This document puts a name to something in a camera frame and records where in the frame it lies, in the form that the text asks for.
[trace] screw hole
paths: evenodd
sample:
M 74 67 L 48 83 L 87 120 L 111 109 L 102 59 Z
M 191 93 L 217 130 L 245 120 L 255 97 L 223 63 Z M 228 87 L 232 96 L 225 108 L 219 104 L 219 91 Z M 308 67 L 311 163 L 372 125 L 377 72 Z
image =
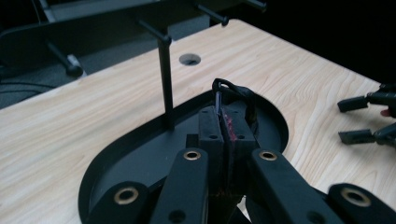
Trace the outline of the screw hole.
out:
M 344 188 L 341 190 L 341 195 L 345 200 L 359 207 L 368 207 L 371 205 L 371 200 L 357 189 Z
M 310 223 L 314 223 L 314 224 L 326 223 L 326 220 L 324 219 L 323 215 L 321 215 L 317 212 L 308 212 L 306 214 L 306 217 L 308 218 Z
M 187 66 L 194 66 L 201 62 L 201 57 L 196 54 L 183 54 L 178 59 L 182 64 Z
M 184 159 L 188 161 L 196 161 L 201 158 L 201 153 L 197 151 L 188 151 L 184 153 Z
M 186 219 L 186 214 L 181 210 L 176 210 L 169 214 L 169 220 L 173 223 L 181 223 L 185 219 Z
M 114 195 L 114 202 L 119 205 L 125 205 L 134 202 L 139 192 L 133 187 L 123 188 Z
M 274 154 L 274 153 L 272 153 L 272 152 L 269 152 L 269 151 L 262 151 L 262 152 L 260 153 L 260 157 L 261 157 L 263 160 L 266 160 L 266 161 L 274 161 L 274 160 L 276 160 L 276 158 L 277 158 L 276 154 Z

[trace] black peg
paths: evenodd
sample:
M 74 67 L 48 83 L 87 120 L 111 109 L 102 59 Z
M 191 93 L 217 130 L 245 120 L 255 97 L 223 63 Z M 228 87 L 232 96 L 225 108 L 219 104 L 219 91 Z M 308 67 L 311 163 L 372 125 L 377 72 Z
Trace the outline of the black peg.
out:
M 257 0 L 245 0 L 245 3 L 255 7 L 259 10 L 261 10 L 262 12 L 265 12 L 265 10 L 267 10 L 267 4 L 261 1 L 257 1 Z
M 50 41 L 46 41 L 47 47 L 49 48 L 49 51 L 55 55 L 55 57 L 58 59 L 58 61 L 64 66 L 66 69 L 66 74 L 70 77 L 80 77 L 84 71 L 82 70 L 81 66 L 78 66 L 74 63 L 72 63 L 66 55 L 64 55 L 58 47 L 56 47 L 54 44 L 52 44 Z
M 208 15 L 210 17 L 210 19 L 212 19 L 213 21 L 220 22 L 222 26 L 226 26 L 228 24 L 228 21 L 230 20 L 228 17 L 220 16 L 215 11 L 212 11 L 209 8 L 204 7 L 202 5 L 198 4 L 198 5 L 196 5 L 196 7 L 199 10 L 203 11 L 206 15 Z
M 161 42 L 163 42 L 163 44 L 166 45 L 171 45 L 172 43 L 172 38 L 169 35 L 164 35 L 161 31 L 159 31 L 158 29 L 152 27 L 150 24 L 148 24 L 145 21 L 141 21 L 138 20 L 137 24 L 139 24 L 140 26 L 142 26 L 143 28 L 145 28 L 149 33 L 151 33 L 152 35 L 154 35 L 158 40 L 160 40 Z
M 158 53 L 160 56 L 161 77 L 163 82 L 163 103 L 165 106 L 165 125 L 169 130 L 175 129 L 175 119 L 173 116 L 173 94 L 172 94 L 172 73 L 169 46 L 172 38 L 164 35 L 163 32 L 152 27 L 145 21 L 137 20 L 137 24 L 145 28 L 149 33 L 157 38 Z

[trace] black plastic base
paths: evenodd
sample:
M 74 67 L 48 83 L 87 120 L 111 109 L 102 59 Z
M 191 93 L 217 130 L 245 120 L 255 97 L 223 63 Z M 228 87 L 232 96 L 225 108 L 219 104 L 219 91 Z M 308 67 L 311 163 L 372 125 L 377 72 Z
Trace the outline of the black plastic base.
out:
M 120 182 L 134 181 L 155 190 L 167 177 L 176 154 L 186 147 L 187 135 L 198 133 L 197 112 L 213 105 L 213 99 L 212 92 L 208 91 L 176 107 L 173 131 L 166 129 L 165 115 L 162 115 L 100 152 L 81 182 L 78 195 L 81 220 L 85 220 L 104 194 Z M 256 106 L 260 147 L 282 152 L 289 139 L 286 121 L 276 107 L 259 95 L 256 95 Z

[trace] cable hole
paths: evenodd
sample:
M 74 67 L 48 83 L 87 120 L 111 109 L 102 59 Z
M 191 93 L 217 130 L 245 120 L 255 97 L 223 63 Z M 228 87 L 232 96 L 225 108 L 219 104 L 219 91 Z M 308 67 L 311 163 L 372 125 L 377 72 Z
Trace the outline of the cable hole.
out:
M 178 59 L 180 63 L 187 65 L 187 66 L 194 66 L 201 62 L 201 57 L 196 54 L 183 54 Z

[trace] light wood grain surface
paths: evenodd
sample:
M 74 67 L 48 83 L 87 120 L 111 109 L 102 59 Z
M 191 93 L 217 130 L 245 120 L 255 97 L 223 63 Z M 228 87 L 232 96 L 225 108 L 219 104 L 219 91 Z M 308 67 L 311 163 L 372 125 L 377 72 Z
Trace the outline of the light wood grain surface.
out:
M 178 58 L 195 53 L 195 66 Z M 396 208 L 396 152 L 345 146 L 338 132 L 379 129 L 382 106 L 346 114 L 342 99 L 379 84 L 241 21 L 171 46 L 174 103 L 211 88 L 215 77 L 246 86 L 282 112 L 286 158 L 324 192 L 348 182 Z M 79 223 L 78 188 L 92 159 L 120 136 L 164 112 L 156 50 L 0 110 L 0 223 Z

